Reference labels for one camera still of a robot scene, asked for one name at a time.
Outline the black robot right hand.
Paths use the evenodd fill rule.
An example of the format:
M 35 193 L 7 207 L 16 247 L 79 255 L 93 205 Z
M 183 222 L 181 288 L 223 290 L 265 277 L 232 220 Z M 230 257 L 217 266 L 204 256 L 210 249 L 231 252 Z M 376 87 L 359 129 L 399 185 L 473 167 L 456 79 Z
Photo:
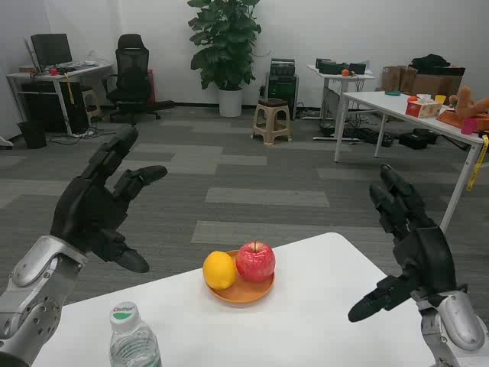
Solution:
M 437 307 L 446 292 L 468 290 L 458 284 L 455 263 L 444 232 L 425 211 L 415 187 L 388 164 L 382 164 L 384 183 L 373 183 L 369 194 L 379 212 L 379 223 L 393 236 L 393 255 L 402 274 L 377 282 L 348 312 L 352 323 L 365 320 L 380 310 L 392 310 L 406 300 L 427 300 Z

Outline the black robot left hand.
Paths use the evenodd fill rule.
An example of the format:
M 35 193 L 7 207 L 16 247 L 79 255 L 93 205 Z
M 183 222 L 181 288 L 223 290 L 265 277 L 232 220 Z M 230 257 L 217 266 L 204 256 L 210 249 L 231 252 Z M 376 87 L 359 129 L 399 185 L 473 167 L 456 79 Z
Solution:
M 73 178 L 61 195 L 53 215 L 50 234 L 83 254 L 92 252 L 135 273 L 149 272 L 149 264 L 125 243 L 118 232 L 130 202 L 144 187 L 167 175 L 161 165 L 126 170 L 110 191 L 105 187 L 138 138 L 133 126 L 119 129 L 89 159 L 86 169 Z

